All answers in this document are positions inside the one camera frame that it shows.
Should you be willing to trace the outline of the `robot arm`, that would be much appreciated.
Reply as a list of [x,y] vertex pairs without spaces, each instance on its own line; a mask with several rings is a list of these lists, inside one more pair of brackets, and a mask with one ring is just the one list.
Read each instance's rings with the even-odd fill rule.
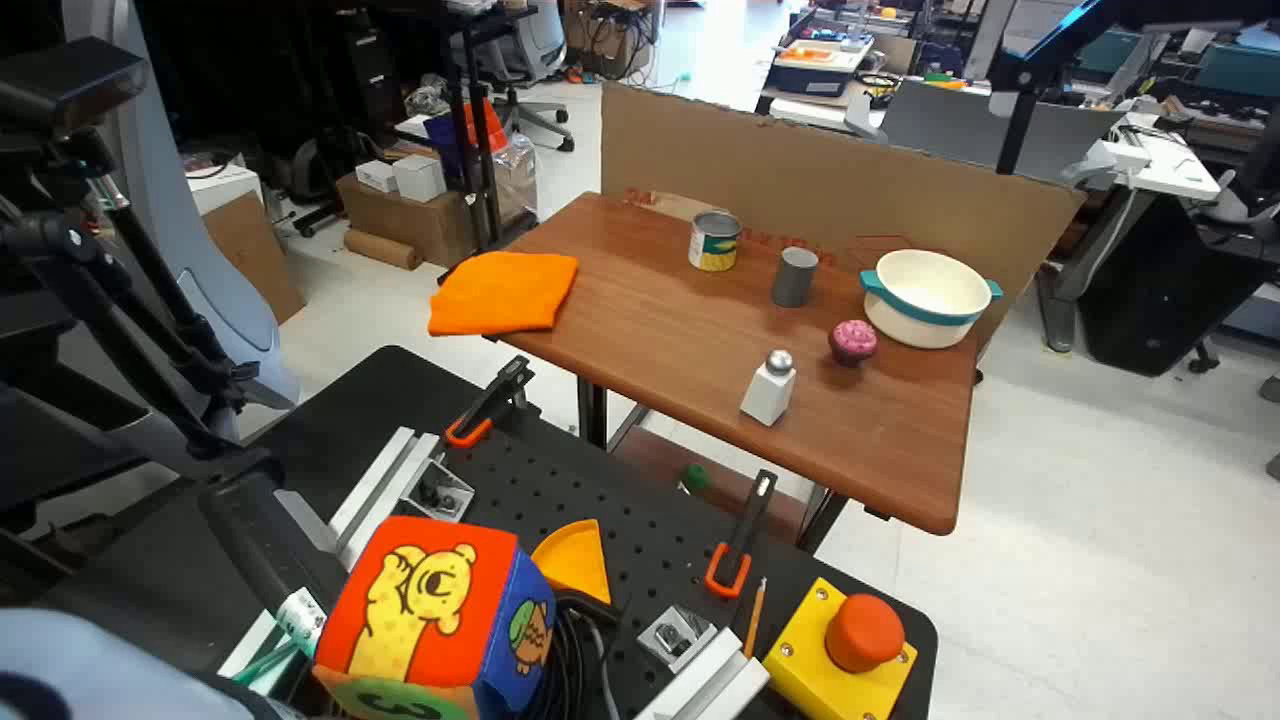
[[1191,28],[1257,25],[1280,13],[1280,0],[1076,0],[1024,54],[994,50],[988,109],[1008,121],[994,172],[1013,176],[1036,116],[1036,102],[1061,83],[1062,64],[1106,28]]

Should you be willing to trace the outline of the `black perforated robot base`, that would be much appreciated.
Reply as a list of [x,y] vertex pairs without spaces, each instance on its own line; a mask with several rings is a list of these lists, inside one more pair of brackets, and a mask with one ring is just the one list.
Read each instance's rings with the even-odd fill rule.
[[[394,430],[435,431],[477,395],[477,383],[388,346],[280,418],[255,450],[283,465],[288,490],[333,517]],[[622,720],[672,679],[641,645],[667,604],[713,623],[749,622],[749,604],[704,594],[708,551],[731,534],[726,513],[641,479],[535,413],[509,413],[447,465],[477,490],[473,522],[511,529],[525,547],[569,522],[603,525],[616,594],[609,672]],[[255,596],[207,538],[188,479],[128,509],[122,534],[45,594],[45,604],[86,615],[188,672],[211,672],[255,622]]]

